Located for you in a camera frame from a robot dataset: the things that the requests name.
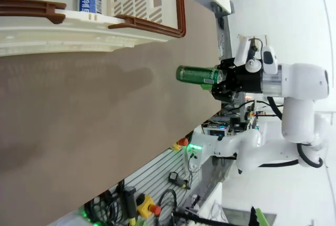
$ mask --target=white plastic crate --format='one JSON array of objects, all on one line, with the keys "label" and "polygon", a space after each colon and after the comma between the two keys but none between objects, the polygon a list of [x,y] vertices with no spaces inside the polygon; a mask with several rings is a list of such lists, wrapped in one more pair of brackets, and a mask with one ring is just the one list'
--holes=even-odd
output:
[{"label": "white plastic crate", "polygon": [[104,15],[77,12],[73,0],[53,1],[66,2],[66,9],[53,2],[0,0],[0,56],[110,52],[185,35],[183,0],[102,0]]}]

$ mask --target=beverage can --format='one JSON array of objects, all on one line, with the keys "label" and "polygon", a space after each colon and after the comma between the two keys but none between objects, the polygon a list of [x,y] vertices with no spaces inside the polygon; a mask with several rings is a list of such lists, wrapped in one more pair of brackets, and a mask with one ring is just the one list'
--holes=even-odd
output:
[{"label": "beverage can", "polygon": [[219,84],[223,81],[223,72],[216,68],[179,66],[176,79],[184,83]]}]

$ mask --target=gray table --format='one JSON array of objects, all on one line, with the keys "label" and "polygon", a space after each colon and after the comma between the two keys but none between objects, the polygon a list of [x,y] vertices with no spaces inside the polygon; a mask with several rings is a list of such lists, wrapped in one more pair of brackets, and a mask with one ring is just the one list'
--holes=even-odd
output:
[{"label": "gray table", "polygon": [[0,225],[46,225],[145,165],[220,109],[178,65],[218,64],[214,15],[112,53],[0,58]]}]

